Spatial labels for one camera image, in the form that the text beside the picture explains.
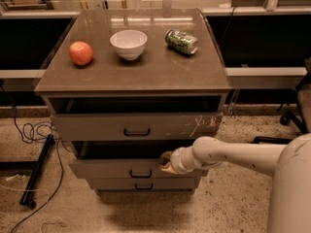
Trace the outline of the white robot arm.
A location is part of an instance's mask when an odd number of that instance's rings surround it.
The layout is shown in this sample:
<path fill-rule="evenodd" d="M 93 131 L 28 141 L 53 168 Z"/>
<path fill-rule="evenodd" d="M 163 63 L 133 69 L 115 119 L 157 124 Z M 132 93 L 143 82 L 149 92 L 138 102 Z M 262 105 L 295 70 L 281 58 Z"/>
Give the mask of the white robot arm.
<path fill-rule="evenodd" d="M 165 152 L 166 173 L 184 175 L 224 162 L 273 178 L 267 233 L 311 233 L 311 134 L 286 145 L 226 143 L 200 137 L 189 147 Z"/>

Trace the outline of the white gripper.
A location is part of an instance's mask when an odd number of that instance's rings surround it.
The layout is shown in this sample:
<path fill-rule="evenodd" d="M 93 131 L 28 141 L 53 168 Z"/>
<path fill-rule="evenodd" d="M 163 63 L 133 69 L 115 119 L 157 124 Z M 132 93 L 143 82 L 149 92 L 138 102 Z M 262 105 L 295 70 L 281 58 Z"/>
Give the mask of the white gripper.
<path fill-rule="evenodd" d="M 165 173 L 187 174 L 195 169 L 192 147 L 181 147 L 172 152 L 166 151 L 161 155 L 161 158 L 167 161 L 170 160 L 170 163 L 159 166 L 160 170 Z"/>

